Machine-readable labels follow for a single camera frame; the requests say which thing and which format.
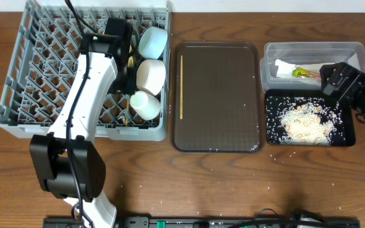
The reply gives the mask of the green snack wrapper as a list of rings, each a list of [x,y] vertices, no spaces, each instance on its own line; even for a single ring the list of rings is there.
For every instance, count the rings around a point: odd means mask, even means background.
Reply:
[[[311,71],[301,68],[299,66],[297,66],[294,69],[294,71],[292,71],[291,76],[296,77],[296,78],[307,78],[307,79],[310,79],[310,78],[320,79],[321,78],[320,74],[311,72]]]

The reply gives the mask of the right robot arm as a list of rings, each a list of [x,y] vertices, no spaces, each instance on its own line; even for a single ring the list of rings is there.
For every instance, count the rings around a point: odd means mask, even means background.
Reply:
[[[346,62],[323,65],[319,73],[323,94],[349,105],[365,124],[365,73]]]

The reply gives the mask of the light blue bowl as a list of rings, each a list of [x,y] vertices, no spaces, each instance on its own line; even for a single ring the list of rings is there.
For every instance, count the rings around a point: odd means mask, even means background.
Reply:
[[[138,52],[144,59],[157,60],[167,44],[167,31],[158,27],[147,28],[139,42]]]

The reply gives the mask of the yellow plate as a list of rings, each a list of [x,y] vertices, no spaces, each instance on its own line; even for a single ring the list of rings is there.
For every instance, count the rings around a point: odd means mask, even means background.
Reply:
[[[134,67],[135,65],[135,47],[131,44],[129,48],[128,60],[127,60],[127,67]]]

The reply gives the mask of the white cup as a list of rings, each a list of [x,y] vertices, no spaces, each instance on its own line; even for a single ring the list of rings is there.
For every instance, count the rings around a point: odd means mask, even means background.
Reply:
[[[133,94],[130,98],[130,104],[143,120],[152,120],[160,113],[159,100],[144,91],[137,91]]]

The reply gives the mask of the wooden chopstick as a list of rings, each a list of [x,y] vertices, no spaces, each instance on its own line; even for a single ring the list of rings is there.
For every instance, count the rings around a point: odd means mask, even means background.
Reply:
[[[129,126],[129,117],[128,117],[128,113],[129,113],[129,101],[127,101],[126,113],[125,113],[125,126],[126,126],[126,127],[128,127],[128,126]]]
[[[179,119],[183,119],[183,55],[180,57],[180,105]]]

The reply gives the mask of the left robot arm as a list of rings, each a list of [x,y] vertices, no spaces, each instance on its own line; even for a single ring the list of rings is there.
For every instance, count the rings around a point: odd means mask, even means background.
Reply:
[[[132,25],[109,18],[104,34],[82,35],[75,80],[48,133],[34,135],[29,151],[41,189],[72,206],[70,218],[45,218],[43,227],[113,227],[117,209],[103,186],[106,166],[94,141],[112,84],[132,90],[127,73]]]

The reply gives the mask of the white paper napkin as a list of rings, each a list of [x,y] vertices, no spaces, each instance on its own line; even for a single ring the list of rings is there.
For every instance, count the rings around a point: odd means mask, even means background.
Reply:
[[[319,74],[319,70],[323,64],[310,64],[310,65],[296,65],[287,63],[282,60],[276,60],[275,65],[277,66],[277,78],[291,78],[291,73],[296,67],[301,67],[314,73]]]

